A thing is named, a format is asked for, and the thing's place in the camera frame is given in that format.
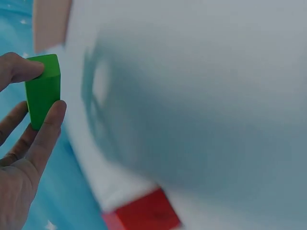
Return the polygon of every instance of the white surface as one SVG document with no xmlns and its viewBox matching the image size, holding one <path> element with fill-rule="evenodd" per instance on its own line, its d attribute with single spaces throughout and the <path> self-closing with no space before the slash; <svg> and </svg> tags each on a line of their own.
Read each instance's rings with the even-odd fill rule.
<svg viewBox="0 0 307 230">
<path fill-rule="evenodd" d="M 80 85 L 97 44 L 117 158 L 164 185 L 188 230 L 306 229 L 306 9 L 302 0 L 75 0 L 65 49 L 52 51 L 73 147 L 101 206 L 110 187 L 118 201 L 122 188 L 152 185 L 113 168 L 91 138 Z"/>
</svg>

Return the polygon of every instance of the wooden block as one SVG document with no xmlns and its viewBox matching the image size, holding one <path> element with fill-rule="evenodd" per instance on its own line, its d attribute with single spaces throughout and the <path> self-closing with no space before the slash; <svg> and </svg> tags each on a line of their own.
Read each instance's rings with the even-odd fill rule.
<svg viewBox="0 0 307 230">
<path fill-rule="evenodd" d="M 110 230 L 172 230 L 180 226 L 162 189 L 103 214 L 103 219 Z"/>
<path fill-rule="evenodd" d="M 65 43 L 72 0 L 34 0 L 34 51 Z"/>
</svg>

